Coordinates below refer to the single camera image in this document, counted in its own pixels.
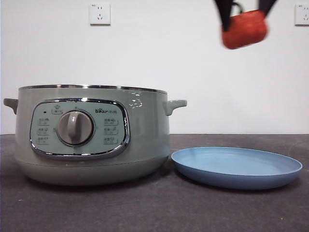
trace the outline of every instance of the dark gray tabletop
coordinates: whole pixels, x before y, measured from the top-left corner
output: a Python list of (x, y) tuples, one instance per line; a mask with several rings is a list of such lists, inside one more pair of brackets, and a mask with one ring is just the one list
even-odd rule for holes
[(14, 135), (1, 136), (2, 232), (308, 232), (309, 135), (171, 135), (171, 151), (233, 146), (290, 156), (298, 179), (242, 191), (191, 181), (169, 159), (138, 180), (98, 187), (42, 184), (14, 162)]

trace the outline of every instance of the cooker handle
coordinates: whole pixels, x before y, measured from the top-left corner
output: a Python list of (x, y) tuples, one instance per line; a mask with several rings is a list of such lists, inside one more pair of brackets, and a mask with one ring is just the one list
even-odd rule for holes
[(186, 100), (173, 100), (164, 102), (164, 109), (167, 116), (170, 116), (174, 109), (184, 106), (187, 106)]
[(5, 99), (3, 99), (3, 104), (11, 107), (14, 111), (14, 114), (17, 113), (17, 106), (18, 106), (18, 100), (17, 99), (5, 98)]

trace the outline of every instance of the brand logo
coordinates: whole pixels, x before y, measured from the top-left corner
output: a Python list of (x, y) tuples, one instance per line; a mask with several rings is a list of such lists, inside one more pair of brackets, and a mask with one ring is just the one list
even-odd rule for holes
[(99, 109), (95, 109), (96, 113), (101, 113), (101, 114), (116, 114), (117, 111), (116, 110), (104, 110), (102, 108)]

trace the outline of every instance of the blue plate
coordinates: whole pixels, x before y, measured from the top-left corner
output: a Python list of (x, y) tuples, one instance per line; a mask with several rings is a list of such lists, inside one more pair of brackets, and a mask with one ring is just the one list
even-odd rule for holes
[(172, 160), (183, 175), (231, 189), (271, 189), (287, 185), (302, 164), (276, 153), (235, 147), (196, 147), (176, 151)]

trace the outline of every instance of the plate rim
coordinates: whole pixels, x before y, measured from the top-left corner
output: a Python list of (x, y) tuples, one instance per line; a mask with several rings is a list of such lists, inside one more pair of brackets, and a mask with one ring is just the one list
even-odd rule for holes
[[(182, 163), (179, 163), (175, 160), (175, 158), (173, 157), (173, 155), (175, 155), (175, 153), (177, 152), (180, 152), (180, 151), (185, 151), (185, 150), (189, 150), (189, 149), (197, 149), (197, 148), (232, 148), (232, 149), (242, 149), (242, 150), (251, 150), (251, 151), (259, 151), (259, 152), (262, 152), (262, 153), (269, 153), (269, 154), (272, 154), (272, 155), (277, 155), (277, 156), (282, 156), (282, 157), (286, 157), (288, 159), (291, 159), (293, 161), (296, 161), (296, 163), (300, 164), (300, 167), (298, 169), (296, 169), (295, 171), (292, 171), (292, 172), (288, 172), (288, 173), (284, 173), (284, 174), (273, 174), (273, 175), (243, 175), (243, 174), (232, 174), (232, 173), (221, 173), (221, 172), (212, 172), (212, 171), (208, 171), (208, 170), (203, 170), (203, 169), (199, 169), (199, 168), (193, 168), (193, 167), (190, 167), (190, 166), (187, 166), (187, 165), (184, 165)], [(236, 175), (236, 176), (246, 176), (246, 177), (259, 177), (259, 176), (281, 176), (281, 175), (288, 175), (288, 174), (295, 174), (299, 171), (302, 170), (303, 168), (303, 164), (301, 162), (299, 162), (298, 160), (296, 159), (293, 159), (289, 156), (284, 156), (284, 155), (281, 155), (281, 154), (278, 154), (278, 153), (274, 153), (274, 152), (269, 152), (269, 151), (263, 151), (263, 150), (256, 150), (256, 149), (250, 149), (250, 148), (242, 148), (242, 147), (228, 147), (228, 146), (199, 146), (199, 147), (189, 147), (189, 148), (185, 148), (185, 149), (180, 149), (178, 151), (175, 151), (171, 154), (171, 159), (176, 163), (176, 164), (179, 164), (179, 165), (182, 165), (184, 167), (187, 167), (187, 168), (190, 168), (190, 169), (194, 169), (194, 170), (199, 170), (199, 171), (203, 171), (203, 172), (208, 172), (208, 173), (214, 173), (214, 174), (224, 174), (224, 175)]]

